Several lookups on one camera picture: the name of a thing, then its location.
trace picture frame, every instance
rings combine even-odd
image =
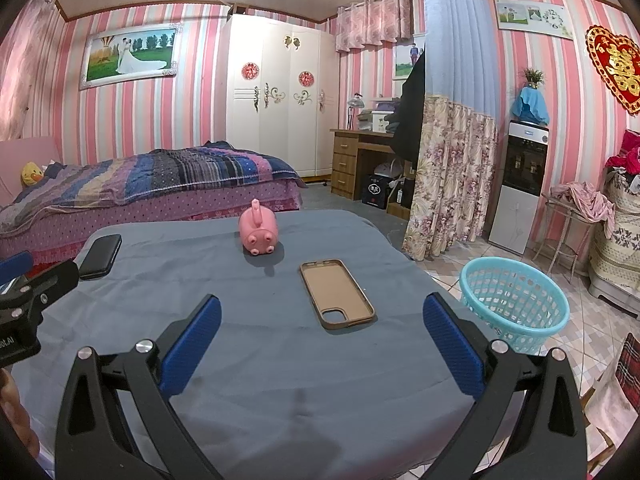
[[[181,23],[158,23],[92,34],[86,40],[80,89],[175,76]]]
[[[498,28],[520,30],[574,40],[572,22],[566,8],[529,0],[495,0]]]
[[[418,61],[420,54],[424,52],[424,34],[414,34],[408,40],[398,41],[394,44],[394,80],[404,80],[409,77],[411,70],[414,68],[414,59]],[[412,48],[417,49],[417,57],[412,57]]]

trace gray floor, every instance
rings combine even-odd
[[[386,236],[389,243],[396,249],[402,247],[407,221],[389,215],[383,209],[354,202],[331,193],[331,186],[322,184],[308,184],[307,189],[301,189],[302,209],[343,209],[369,220],[380,232]]]

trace floral curtain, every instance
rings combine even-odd
[[[488,0],[424,0],[426,79],[414,203],[415,260],[482,233],[495,169],[498,49]]]
[[[497,145],[494,118],[444,96],[425,99],[404,251],[422,260],[482,234]]]
[[[42,35],[54,12],[53,0],[29,0],[0,44],[0,140],[22,135]]]
[[[338,52],[410,37],[411,0],[364,0],[350,7],[338,7],[335,38]]]

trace black phone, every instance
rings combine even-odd
[[[122,244],[122,236],[108,235],[98,238],[80,265],[81,280],[101,278],[111,272],[116,254]]]

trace blue plastic basket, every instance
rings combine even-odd
[[[462,303],[516,352],[535,354],[569,320],[569,302],[539,270],[507,258],[476,258],[460,272]]]

